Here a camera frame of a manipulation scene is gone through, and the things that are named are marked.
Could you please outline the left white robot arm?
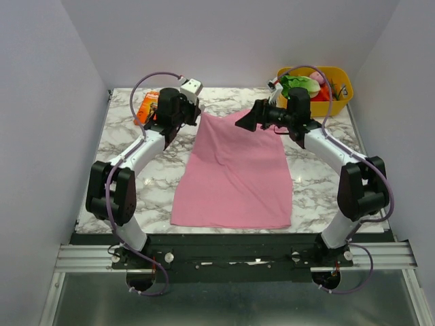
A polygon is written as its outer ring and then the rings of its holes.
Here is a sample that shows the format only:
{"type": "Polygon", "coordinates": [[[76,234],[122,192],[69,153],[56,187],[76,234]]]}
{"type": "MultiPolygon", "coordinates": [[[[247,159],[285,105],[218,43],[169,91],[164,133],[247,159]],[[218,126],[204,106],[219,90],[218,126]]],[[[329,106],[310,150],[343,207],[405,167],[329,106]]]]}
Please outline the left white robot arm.
{"type": "Polygon", "coordinates": [[[147,234],[134,217],[136,177],[171,144],[183,126],[196,125],[201,114],[198,96],[202,88],[198,81],[179,89],[163,88],[157,108],[146,115],[144,124],[139,124],[145,133],[115,158],[96,161],[91,167],[86,210],[108,223],[113,234],[129,248],[127,260],[136,268],[146,267],[151,258],[150,250],[144,247],[147,234]]]}

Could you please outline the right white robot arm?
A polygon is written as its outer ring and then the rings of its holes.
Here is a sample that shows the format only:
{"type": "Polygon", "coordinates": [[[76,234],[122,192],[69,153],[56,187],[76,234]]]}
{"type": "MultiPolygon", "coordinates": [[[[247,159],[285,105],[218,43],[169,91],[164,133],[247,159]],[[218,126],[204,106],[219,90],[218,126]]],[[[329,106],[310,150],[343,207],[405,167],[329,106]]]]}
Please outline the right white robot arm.
{"type": "Polygon", "coordinates": [[[266,99],[256,100],[235,125],[250,132],[271,126],[285,128],[293,142],[322,159],[339,175],[338,212],[317,236],[312,250],[314,261],[328,266],[345,252],[367,216],[393,204],[392,194],[382,159],[363,157],[327,133],[311,117],[311,98],[306,89],[292,88],[288,94],[285,109],[266,99]]]}

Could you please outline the pink t-shirt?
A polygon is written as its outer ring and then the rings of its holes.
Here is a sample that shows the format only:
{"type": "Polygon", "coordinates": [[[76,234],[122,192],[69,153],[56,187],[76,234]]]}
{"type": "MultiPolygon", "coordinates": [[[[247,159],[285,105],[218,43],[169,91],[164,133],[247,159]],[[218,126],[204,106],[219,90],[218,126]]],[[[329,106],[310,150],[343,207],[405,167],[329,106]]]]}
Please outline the pink t-shirt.
{"type": "Polygon", "coordinates": [[[291,225],[293,181],[281,137],[246,131],[205,113],[175,190],[171,224],[184,227],[281,229],[291,225]]]}

